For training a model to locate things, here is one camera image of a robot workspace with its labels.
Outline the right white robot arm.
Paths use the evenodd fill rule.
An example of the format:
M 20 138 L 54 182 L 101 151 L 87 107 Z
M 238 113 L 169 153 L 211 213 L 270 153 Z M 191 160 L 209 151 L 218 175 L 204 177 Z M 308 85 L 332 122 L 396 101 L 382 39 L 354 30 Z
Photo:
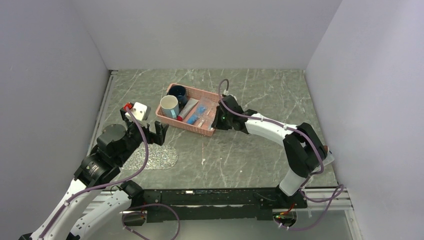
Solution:
M 310 177 L 322 173 L 325 166 L 335 160 L 310 124 L 287 124 L 252 109 L 244 111 L 232 95 L 221 96 L 212 126 L 217 130 L 235 130 L 260 136 L 284 148 L 289 170 L 275 194 L 276 203 L 282 208 L 295 201 L 295 194 Z

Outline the dark blue mug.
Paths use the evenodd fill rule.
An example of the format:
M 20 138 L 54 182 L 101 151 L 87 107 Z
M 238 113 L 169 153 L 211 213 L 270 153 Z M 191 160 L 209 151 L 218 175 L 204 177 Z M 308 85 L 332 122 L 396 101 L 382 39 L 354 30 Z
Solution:
M 180 108 L 183 108 L 188 102 L 187 90 L 182 85 L 171 86 L 169 91 L 167 92 L 167 94 L 177 98 L 178 105 L 179 105 Z

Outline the light blue mug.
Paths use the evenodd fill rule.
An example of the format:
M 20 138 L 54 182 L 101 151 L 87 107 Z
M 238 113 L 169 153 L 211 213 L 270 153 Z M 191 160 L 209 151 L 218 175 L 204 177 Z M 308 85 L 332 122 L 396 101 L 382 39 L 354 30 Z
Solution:
M 160 107 L 165 117 L 176 120 L 180 113 L 179 101 L 174 95 L 166 95 L 160 100 Z

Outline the pink perforated plastic basket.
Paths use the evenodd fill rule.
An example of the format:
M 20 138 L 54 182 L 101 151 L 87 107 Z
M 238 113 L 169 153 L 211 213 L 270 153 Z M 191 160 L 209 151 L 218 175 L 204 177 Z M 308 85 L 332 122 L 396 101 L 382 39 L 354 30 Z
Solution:
M 168 86 L 166 92 L 165 92 L 165 96 L 168 95 L 168 91 L 169 89 L 173 86 L 173 85 L 181 85 L 181 84 L 177 84 L 177 83 L 172 83 Z M 184 86 L 187 90 L 187 98 L 194 98 L 197 100 L 200 100 L 201 97 L 206 97 L 212 100 L 217 100 L 217 102 L 219 103 L 219 96 L 217 93 L 213 93 L 210 91 L 206 91 L 206 90 L 202 90 L 202 89 L 198 89 L 195 87 L 191 87 L 191 86 L 186 86 L 186 85 L 181 85 Z M 194 133 L 198 133 L 207 137 L 211 137 L 214 133 L 215 133 L 215 128 L 212 128 L 212 123 L 214 121 L 211 122 L 211 125 L 208 125 L 207 127 L 202 127 L 202 128 L 198 128 L 196 126 L 187 124 L 187 120 L 189 119 L 189 117 L 193 114 L 193 112 L 195 111 L 195 109 L 192 109 L 188 115 L 184 118 L 183 121 L 178 121 L 177 119 L 172 119 L 172 118 L 168 118 L 166 116 L 163 115 L 162 112 L 162 108 L 160 106 L 160 101 L 159 101 L 159 105 L 156 108 L 156 116 L 161 120 L 162 123 L 166 123 L 169 124 L 172 127 L 175 128 L 179 128 L 179 129 L 183 129 L 183 130 L 187 130 L 190 132 L 194 132 Z

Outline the clear plastic toothbrush case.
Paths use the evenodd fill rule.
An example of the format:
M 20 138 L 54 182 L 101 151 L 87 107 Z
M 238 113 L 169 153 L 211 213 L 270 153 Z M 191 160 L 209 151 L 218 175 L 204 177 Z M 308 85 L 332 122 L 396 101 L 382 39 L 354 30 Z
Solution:
M 196 108 L 200 105 L 205 106 L 207 109 L 202 114 L 202 116 L 193 124 L 193 126 L 196 126 L 197 128 L 210 126 L 211 122 L 214 120 L 214 117 L 215 117 L 215 112 L 216 112 L 216 107 L 218 106 L 218 101 L 203 96 L 203 97 L 200 98 L 198 103 L 195 105 L 194 112 L 195 112 Z

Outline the clear textured oval tray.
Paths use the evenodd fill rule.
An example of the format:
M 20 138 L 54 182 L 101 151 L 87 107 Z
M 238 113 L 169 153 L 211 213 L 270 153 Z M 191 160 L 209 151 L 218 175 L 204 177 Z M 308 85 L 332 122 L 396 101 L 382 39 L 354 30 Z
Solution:
M 172 168 L 178 161 L 177 150 L 170 145 L 148 145 L 148 161 L 145 166 L 145 170 L 167 170 Z M 142 145 L 138 147 L 128 160 L 123 165 L 123 170 L 139 170 L 145 160 L 146 149 Z

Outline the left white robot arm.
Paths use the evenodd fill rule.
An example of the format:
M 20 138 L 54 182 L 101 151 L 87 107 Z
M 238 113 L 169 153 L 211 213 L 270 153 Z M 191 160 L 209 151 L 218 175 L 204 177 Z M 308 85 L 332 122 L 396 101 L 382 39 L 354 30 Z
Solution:
M 146 150 L 149 144 L 163 145 L 169 125 L 155 121 L 155 132 L 151 132 L 150 125 L 142 123 L 148 118 L 148 112 L 141 113 L 124 107 L 120 114 L 125 125 L 110 124 L 103 129 L 49 217 L 34 232 L 21 235 L 21 240 L 81 240 L 118 209 L 137 210 L 143 205 L 144 191 L 131 177 L 116 182 L 113 179 L 141 144 Z M 124 189 L 99 209 L 83 215 L 103 189 L 115 184 L 123 184 Z

